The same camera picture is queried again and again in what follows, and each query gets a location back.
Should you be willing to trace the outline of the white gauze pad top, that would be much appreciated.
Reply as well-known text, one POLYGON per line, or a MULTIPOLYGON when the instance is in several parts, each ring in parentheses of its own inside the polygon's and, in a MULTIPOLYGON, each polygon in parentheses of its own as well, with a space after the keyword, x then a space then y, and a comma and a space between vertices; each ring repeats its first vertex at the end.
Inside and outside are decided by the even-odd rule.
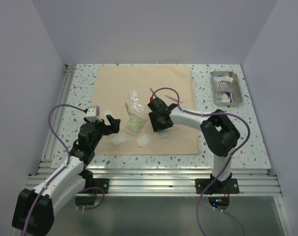
POLYGON ((113 121, 113 113, 111 111, 105 111, 104 113, 104 117, 108 120, 108 121, 113 121))

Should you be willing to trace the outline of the white gauze pad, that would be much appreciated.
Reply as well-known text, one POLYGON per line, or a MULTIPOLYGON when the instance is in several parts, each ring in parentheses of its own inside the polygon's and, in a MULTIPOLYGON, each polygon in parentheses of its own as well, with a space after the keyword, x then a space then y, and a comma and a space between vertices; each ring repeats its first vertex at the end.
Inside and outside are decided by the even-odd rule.
POLYGON ((113 121, 113 113, 111 111, 105 111, 104 113, 104 117, 108 120, 108 121, 113 121))
POLYGON ((150 138, 148 137, 148 135, 143 135, 137 139, 136 143, 138 147, 142 148, 150 143, 150 138))
POLYGON ((117 134, 113 139, 111 139, 111 143, 114 146, 117 146, 121 143, 124 143, 127 140, 124 134, 117 134))

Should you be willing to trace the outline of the white blue paper pouch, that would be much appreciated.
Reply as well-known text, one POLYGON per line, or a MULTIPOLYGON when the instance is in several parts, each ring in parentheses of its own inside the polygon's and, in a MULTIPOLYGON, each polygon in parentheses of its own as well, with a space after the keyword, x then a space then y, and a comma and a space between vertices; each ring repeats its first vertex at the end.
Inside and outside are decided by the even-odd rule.
POLYGON ((159 139, 164 139, 166 137, 168 137, 168 132, 167 130, 161 130, 157 132, 158 138, 159 139))

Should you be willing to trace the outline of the small clear packet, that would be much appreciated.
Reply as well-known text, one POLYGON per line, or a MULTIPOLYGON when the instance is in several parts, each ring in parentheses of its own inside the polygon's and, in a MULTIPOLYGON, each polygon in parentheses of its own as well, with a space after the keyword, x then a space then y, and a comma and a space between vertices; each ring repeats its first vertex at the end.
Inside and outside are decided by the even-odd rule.
POLYGON ((129 98, 131 102, 135 102, 139 100, 138 93, 136 90, 129 92, 129 98))
POLYGON ((141 113, 144 110, 144 106, 142 106, 139 103, 135 102, 135 103, 133 103, 131 109, 138 112, 138 113, 141 113))

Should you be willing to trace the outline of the green printed glove packet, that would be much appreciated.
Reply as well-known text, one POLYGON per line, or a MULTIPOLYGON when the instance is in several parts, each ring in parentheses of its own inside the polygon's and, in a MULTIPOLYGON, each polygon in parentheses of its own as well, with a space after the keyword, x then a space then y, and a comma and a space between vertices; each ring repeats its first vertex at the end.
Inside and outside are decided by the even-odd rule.
POLYGON ((140 132, 146 120, 136 114, 132 114, 126 123, 126 128, 133 132, 140 132))

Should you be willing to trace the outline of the blue printed clear packet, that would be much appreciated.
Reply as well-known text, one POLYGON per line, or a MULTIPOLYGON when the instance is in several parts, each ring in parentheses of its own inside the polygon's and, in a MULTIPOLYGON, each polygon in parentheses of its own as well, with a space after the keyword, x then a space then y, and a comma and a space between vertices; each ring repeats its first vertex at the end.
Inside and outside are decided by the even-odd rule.
POLYGON ((230 92, 223 92, 219 95, 219 101, 220 102, 233 102, 233 96, 230 92))

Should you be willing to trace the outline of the purple printed glove packet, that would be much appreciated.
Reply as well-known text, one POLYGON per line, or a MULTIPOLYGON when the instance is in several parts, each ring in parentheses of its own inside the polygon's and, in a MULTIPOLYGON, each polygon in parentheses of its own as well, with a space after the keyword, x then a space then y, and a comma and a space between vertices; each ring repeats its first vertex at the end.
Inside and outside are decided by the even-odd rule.
POLYGON ((217 91, 231 91, 232 83, 231 78, 227 76, 218 76, 213 78, 214 88, 217 91))

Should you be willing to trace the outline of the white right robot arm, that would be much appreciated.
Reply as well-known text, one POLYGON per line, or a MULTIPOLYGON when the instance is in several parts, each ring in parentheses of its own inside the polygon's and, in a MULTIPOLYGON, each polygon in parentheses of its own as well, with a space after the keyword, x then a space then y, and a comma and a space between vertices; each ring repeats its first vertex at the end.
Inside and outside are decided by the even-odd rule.
POLYGON ((190 127, 202 132, 209 150, 213 153, 211 188, 222 193, 228 188, 231 178, 231 158, 240 133, 222 110, 203 114, 198 111, 181 110, 177 104, 167 105, 160 98, 150 98, 148 107, 154 132, 166 130, 174 125, 190 127))

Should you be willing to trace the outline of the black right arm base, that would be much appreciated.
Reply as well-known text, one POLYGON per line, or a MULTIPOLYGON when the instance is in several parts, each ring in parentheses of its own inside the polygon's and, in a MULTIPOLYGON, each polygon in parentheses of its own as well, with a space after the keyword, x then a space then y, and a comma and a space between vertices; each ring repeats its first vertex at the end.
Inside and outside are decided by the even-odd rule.
MULTIPOLYGON (((206 187, 210 184, 210 182, 214 179, 213 176, 210 178, 198 178, 195 179, 195 189, 197 194, 201 194, 206 187)), ((232 178, 232 176, 228 177, 225 181, 220 182, 216 180, 212 186, 207 188, 205 191, 206 195, 219 195, 219 197, 209 197, 209 204, 212 207, 219 209, 227 209, 230 204, 230 195, 231 194, 239 194, 239 186, 236 178, 232 178)))

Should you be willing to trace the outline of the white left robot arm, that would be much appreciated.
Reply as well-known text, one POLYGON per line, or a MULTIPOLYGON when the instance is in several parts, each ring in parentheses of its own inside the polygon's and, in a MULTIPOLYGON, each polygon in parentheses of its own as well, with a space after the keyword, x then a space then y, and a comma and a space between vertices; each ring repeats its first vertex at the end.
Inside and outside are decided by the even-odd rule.
POLYGON ((88 193, 94 188, 92 173, 86 169, 95 156, 95 148, 103 136, 117 134, 120 119, 106 116, 89 121, 80 127, 78 138, 67 152, 67 159, 42 183, 18 195, 12 227, 34 236, 45 236, 55 216, 77 193, 88 193))

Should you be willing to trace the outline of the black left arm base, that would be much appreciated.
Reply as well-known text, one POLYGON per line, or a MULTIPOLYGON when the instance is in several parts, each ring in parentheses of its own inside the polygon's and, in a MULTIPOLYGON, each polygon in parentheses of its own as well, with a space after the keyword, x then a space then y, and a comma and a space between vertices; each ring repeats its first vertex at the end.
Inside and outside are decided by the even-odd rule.
POLYGON ((108 194, 109 182, 108 178, 94 178, 93 173, 85 170, 80 174, 85 181, 84 189, 75 197, 75 204, 81 209, 97 208, 108 194))

